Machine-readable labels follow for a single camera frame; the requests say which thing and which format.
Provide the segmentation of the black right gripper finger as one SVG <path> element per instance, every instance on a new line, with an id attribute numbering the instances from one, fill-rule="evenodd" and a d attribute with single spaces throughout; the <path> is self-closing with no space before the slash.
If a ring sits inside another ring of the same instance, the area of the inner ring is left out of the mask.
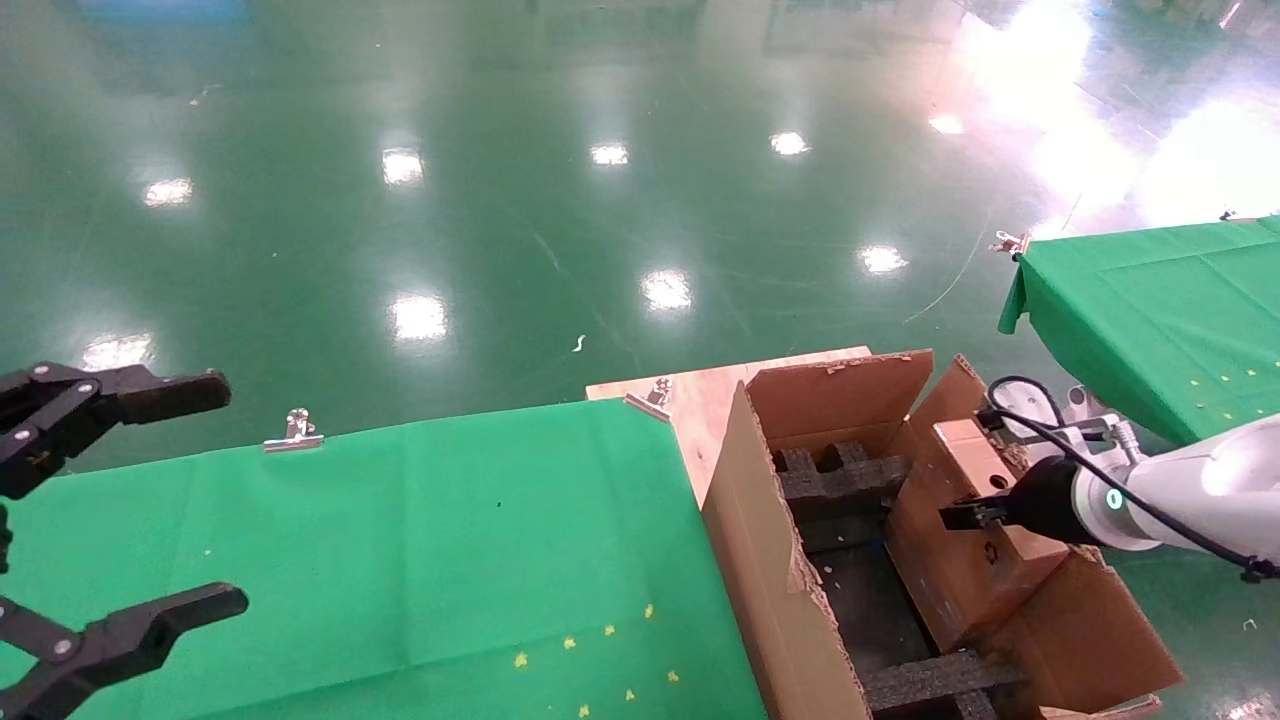
<path id="1" fill-rule="evenodd" d="M 940 509 L 946 530 L 984 530 L 1010 523 L 1006 498 L 970 498 Z"/>

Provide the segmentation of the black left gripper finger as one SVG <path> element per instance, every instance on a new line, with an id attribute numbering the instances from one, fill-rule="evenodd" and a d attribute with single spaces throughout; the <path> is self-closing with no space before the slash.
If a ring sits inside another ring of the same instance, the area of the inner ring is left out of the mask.
<path id="1" fill-rule="evenodd" d="M 3 643 L 35 665 L 3 688 L 3 717 L 68 719 L 97 692 L 160 669 L 187 632 L 248 606 L 239 587 L 215 582 L 116 610 L 74 632 L 4 597 Z"/>
<path id="2" fill-rule="evenodd" d="M 1 495 L 24 498 L 116 425 L 143 425 L 230 404 L 214 369 L 157 377 L 143 365 L 87 372 L 37 364 L 1 378 Z"/>

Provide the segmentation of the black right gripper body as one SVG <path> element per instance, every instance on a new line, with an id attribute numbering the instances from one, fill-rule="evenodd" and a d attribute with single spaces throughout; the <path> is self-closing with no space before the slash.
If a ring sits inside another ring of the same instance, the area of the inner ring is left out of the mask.
<path id="1" fill-rule="evenodd" d="M 1074 507 L 1079 464 L 1066 456 L 1043 457 L 1027 469 L 1005 496 L 1005 524 L 1024 527 L 1066 544 L 1082 543 L 1082 523 Z"/>

